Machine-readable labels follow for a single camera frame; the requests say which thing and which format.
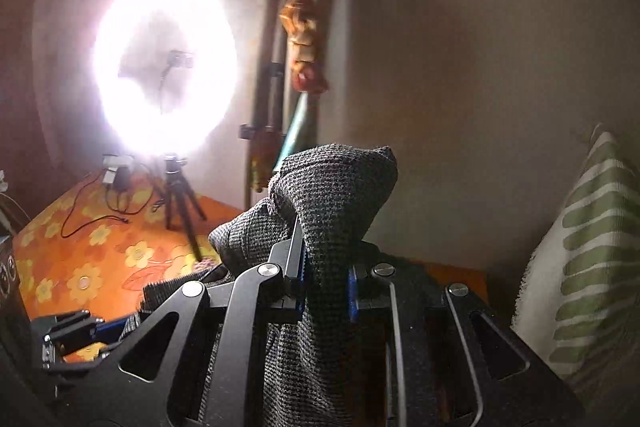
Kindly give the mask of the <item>silver tripod stand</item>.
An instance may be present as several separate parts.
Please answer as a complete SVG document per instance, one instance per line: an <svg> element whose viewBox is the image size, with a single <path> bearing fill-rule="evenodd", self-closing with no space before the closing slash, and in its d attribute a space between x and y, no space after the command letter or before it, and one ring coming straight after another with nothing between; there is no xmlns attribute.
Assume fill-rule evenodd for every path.
<svg viewBox="0 0 640 427"><path fill-rule="evenodd" d="M247 142L244 206L269 184L283 142L286 32L280 9L286 0L262 0L250 121L240 127Z"/></svg>

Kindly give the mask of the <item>white power strip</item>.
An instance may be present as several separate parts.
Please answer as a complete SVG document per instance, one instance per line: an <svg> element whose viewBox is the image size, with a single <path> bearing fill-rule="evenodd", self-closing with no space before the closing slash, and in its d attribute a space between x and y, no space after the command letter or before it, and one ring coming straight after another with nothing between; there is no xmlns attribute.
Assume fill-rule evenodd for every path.
<svg viewBox="0 0 640 427"><path fill-rule="evenodd" d="M136 161L131 155L104 154L102 157L102 166L106 170L117 171L127 168L132 171L135 163Z"/></svg>

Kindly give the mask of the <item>grey houndstooth pants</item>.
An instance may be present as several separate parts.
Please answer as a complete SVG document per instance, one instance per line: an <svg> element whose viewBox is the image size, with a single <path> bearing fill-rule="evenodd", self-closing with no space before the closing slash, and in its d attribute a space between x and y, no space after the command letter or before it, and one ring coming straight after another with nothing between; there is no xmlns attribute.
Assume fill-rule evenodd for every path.
<svg viewBox="0 0 640 427"><path fill-rule="evenodd" d="M285 159L267 197L209 234L232 281L300 223L308 279L294 324L267 329L265 426L351 426L374 399L363 382L372 326L348 318L349 268L397 181L387 147L326 144Z"/></svg>

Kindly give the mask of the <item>green striped white pillow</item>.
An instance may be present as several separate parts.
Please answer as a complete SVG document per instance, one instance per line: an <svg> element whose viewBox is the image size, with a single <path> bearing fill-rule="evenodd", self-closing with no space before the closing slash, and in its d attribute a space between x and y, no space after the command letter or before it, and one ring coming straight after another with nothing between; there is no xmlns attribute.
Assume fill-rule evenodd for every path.
<svg viewBox="0 0 640 427"><path fill-rule="evenodd" d="M512 327L590 424L638 425L639 170L602 127L529 259Z"/></svg>

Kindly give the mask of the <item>black power adapter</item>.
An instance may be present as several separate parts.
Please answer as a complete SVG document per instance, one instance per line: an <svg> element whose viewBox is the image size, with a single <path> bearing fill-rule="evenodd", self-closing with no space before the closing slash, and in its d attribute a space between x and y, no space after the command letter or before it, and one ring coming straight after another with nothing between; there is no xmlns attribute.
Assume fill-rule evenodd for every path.
<svg viewBox="0 0 640 427"><path fill-rule="evenodd" d="M117 194L130 190L131 170L128 167L119 167L116 170L112 187Z"/></svg>

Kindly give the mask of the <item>colourful cloth on stand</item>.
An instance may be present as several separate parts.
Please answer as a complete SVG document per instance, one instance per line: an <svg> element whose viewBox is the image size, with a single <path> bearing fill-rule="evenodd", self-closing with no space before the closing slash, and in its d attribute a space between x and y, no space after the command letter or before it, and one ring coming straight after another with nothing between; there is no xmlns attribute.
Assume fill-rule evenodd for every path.
<svg viewBox="0 0 640 427"><path fill-rule="evenodd" d="M326 92L328 82L317 64L320 44L316 2L286 0L279 16L288 36L292 88L315 95Z"/></svg>

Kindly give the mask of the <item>orange floral bedsheet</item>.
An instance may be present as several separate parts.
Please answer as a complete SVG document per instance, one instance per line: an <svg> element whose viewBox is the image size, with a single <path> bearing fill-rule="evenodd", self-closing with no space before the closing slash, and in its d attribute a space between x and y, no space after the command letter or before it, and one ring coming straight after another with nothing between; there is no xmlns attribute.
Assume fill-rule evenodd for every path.
<svg viewBox="0 0 640 427"><path fill-rule="evenodd" d="M180 222L165 229L162 184L141 171L117 196L90 174L33 217L13 239L28 317L117 319L137 309L144 286L198 269Z"/></svg>

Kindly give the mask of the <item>black tripod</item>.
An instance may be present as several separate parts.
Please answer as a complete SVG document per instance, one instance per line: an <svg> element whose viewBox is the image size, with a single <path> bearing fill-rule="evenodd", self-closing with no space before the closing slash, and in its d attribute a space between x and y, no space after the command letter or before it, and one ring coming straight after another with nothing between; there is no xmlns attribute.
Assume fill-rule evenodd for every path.
<svg viewBox="0 0 640 427"><path fill-rule="evenodd" d="M207 216L198 202L191 184L183 174L182 167L184 165L186 165L186 160L179 158L177 155L166 155L164 157L165 188L163 200L166 208L165 229L172 229L172 219L174 219L174 214L177 213L195 259L202 261L203 254L200 246L198 246L188 205L191 205L202 221L206 221Z"/></svg>

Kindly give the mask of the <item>black speaker box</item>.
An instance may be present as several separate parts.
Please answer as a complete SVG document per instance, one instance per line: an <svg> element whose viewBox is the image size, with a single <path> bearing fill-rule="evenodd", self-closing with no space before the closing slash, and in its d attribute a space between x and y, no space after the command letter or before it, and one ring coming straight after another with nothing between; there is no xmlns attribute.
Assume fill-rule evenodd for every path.
<svg viewBox="0 0 640 427"><path fill-rule="evenodd" d="M12 237L1 236L1 343L14 360L28 360L29 319L20 293Z"/></svg>

